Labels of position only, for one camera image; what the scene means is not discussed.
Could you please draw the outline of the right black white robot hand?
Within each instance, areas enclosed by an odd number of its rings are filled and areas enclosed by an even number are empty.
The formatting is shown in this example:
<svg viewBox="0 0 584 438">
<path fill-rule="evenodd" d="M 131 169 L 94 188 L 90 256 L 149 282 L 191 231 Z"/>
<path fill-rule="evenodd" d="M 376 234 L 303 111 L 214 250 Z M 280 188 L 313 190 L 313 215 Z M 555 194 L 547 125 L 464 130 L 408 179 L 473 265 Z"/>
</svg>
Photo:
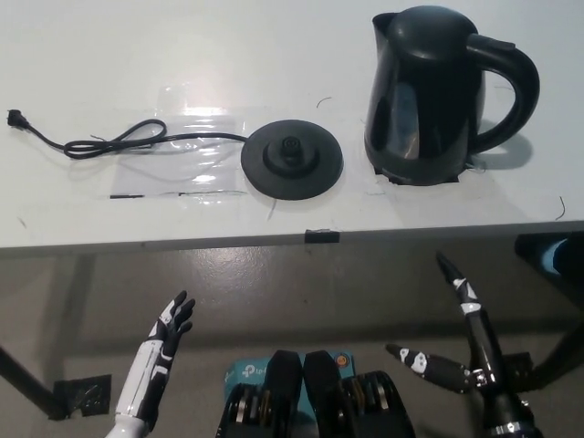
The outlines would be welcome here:
<svg viewBox="0 0 584 438">
<path fill-rule="evenodd" d="M 436 261 L 464 317 L 470 364 L 396 344 L 385 349 L 424 381 L 454 393 L 478 393 L 487 437 L 539 437 L 533 413 L 512 388 L 498 338 L 469 280 L 443 253 L 436 254 Z"/>
</svg>

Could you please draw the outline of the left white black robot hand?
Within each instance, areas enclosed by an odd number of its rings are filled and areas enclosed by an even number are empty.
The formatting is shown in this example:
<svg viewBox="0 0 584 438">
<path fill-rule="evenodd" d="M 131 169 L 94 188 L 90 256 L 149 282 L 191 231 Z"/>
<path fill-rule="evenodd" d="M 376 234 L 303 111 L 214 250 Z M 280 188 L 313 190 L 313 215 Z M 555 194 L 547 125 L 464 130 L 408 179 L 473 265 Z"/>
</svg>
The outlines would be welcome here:
<svg viewBox="0 0 584 438">
<path fill-rule="evenodd" d="M 166 306 L 141 343 L 124 382 L 116 415 L 140 421 L 146 433 L 158 419 L 180 340 L 193 326 L 190 317 L 194 306 L 195 300 L 188 298 L 186 291 Z"/>
</svg>

